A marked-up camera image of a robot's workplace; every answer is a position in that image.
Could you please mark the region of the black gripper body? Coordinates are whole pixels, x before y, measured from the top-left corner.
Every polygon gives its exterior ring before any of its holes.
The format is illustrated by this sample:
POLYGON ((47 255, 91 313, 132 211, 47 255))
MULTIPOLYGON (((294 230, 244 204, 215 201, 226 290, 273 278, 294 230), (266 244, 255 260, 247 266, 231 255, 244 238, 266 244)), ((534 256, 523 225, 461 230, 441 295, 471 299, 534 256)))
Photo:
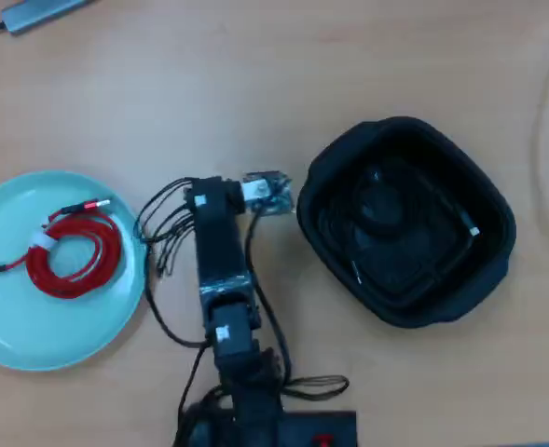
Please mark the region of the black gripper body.
POLYGON ((185 202, 196 219, 236 217, 246 211, 241 183, 220 176, 194 179, 185 189, 185 202))

